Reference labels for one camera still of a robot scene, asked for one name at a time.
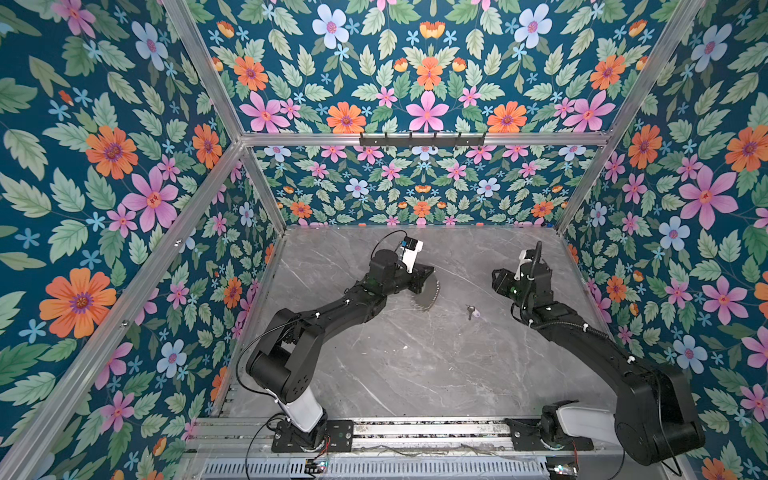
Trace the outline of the red keyring with metal rings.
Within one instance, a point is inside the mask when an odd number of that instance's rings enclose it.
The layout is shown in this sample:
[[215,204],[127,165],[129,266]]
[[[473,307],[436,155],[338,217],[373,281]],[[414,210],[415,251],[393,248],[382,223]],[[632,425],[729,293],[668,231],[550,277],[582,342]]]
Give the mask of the red keyring with metal rings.
[[437,279],[436,275],[432,273],[425,279],[421,291],[414,294],[414,305],[422,311],[428,311],[436,303],[439,293],[439,280]]

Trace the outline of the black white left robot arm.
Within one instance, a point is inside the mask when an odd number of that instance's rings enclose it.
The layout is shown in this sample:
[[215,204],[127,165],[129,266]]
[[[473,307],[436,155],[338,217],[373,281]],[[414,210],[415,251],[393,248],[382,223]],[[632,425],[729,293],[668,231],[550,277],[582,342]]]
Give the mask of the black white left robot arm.
[[329,304],[304,312],[287,308],[275,313],[250,354],[245,373],[271,396],[287,420],[281,435],[299,448],[325,446],[328,415],[316,400],[311,382],[324,344],[344,331],[379,315],[392,295],[413,294],[429,309],[439,294],[434,267],[417,261],[423,242],[405,237],[395,250],[375,251],[364,277]]

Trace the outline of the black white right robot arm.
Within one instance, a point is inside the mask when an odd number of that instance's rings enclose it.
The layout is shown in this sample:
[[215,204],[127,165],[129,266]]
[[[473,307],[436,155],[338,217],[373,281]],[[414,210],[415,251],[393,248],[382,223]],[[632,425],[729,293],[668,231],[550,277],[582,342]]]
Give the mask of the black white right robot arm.
[[596,373],[615,394],[616,405],[612,410],[576,400],[547,405],[540,421],[543,440],[588,438],[619,445],[644,466],[703,447],[704,429],[683,370],[639,358],[593,328],[575,309],[555,300],[551,277],[545,263],[527,262],[516,272],[494,270],[492,287],[512,300],[516,321]]

